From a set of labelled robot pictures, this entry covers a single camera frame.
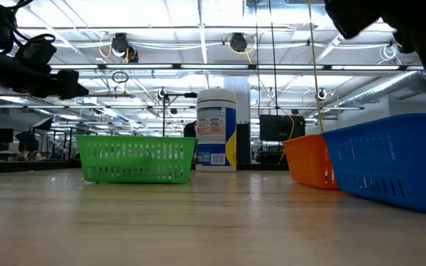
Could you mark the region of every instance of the green basket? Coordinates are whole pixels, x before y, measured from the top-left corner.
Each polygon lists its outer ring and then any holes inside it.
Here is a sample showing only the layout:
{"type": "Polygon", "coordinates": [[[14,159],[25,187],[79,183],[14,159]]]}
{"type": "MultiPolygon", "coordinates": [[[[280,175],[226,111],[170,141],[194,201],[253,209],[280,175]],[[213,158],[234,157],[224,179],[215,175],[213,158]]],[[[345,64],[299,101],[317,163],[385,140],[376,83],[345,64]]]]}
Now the green basket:
{"type": "Polygon", "coordinates": [[[88,182],[186,183],[194,137],[77,136],[88,182]]]}

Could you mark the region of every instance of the ceiling duct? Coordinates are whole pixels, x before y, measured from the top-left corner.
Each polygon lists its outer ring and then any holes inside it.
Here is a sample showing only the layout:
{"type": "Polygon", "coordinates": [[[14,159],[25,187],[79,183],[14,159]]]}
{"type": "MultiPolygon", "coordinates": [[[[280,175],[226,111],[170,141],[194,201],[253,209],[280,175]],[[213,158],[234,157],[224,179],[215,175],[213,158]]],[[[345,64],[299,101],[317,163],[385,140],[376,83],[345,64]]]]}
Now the ceiling duct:
{"type": "MultiPolygon", "coordinates": [[[[254,15],[256,5],[258,13],[269,13],[269,0],[257,0],[256,4],[255,2],[255,0],[244,0],[243,2],[249,15],[254,15]]],[[[306,12],[308,15],[308,0],[271,0],[271,8],[272,10],[306,12]]],[[[326,16],[325,2],[323,0],[311,0],[311,11],[326,16]]]]}
{"type": "Polygon", "coordinates": [[[381,97],[400,89],[409,89],[416,94],[426,93],[426,75],[423,72],[407,72],[392,78],[380,78],[377,81],[356,90],[333,106],[349,106],[354,103],[372,103],[381,97]]]}

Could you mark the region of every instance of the wooden table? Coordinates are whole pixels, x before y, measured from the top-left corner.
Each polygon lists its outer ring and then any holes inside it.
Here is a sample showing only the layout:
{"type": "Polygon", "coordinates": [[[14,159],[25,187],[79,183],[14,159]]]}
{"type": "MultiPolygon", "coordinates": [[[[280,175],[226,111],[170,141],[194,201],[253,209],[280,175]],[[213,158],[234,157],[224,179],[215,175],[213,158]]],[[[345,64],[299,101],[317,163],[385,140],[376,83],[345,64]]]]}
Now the wooden table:
{"type": "Polygon", "coordinates": [[[426,214],[288,172],[192,173],[186,185],[0,174],[0,265],[426,266],[426,214]]]}

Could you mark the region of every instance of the black camera equipment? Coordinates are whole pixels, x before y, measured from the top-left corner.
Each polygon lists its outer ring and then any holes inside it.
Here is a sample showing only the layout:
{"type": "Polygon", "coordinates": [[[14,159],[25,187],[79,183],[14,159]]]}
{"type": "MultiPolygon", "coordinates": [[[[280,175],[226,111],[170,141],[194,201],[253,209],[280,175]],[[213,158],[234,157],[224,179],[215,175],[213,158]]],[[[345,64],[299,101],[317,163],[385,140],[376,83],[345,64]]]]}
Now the black camera equipment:
{"type": "Polygon", "coordinates": [[[45,98],[57,95],[63,99],[88,95],[88,90],[78,84],[78,72],[61,70],[50,74],[48,65],[57,49],[52,45],[55,36],[42,34],[27,38],[17,30],[16,13],[33,0],[21,0],[13,7],[0,5],[0,86],[15,92],[30,93],[45,98]],[[26,42],[22,44],[15,34],[26,42]],[[19,49],[14,57],[9,52],[16,43],[19,49]]]}
{"type": "Polygon", "coordinates": [[[325,0],[325,8],[345,39],[357,36],[382,18],[396,29],[399,51],[417,52],[426,71],[426,4],[415,8],[405,0],[325,0]]]}

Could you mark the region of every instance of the blue basket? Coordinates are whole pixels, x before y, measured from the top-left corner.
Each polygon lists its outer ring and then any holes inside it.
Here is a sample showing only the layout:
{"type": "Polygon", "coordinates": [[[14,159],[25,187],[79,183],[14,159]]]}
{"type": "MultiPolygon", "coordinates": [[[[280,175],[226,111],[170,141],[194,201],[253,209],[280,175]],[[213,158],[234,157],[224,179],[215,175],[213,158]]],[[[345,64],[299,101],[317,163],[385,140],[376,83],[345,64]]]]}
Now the blue basket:
{"type": "Polygon", "coordinates": [[[323,137],[339,189],[426,211],[426,114],[387,117],[323,137]]]}

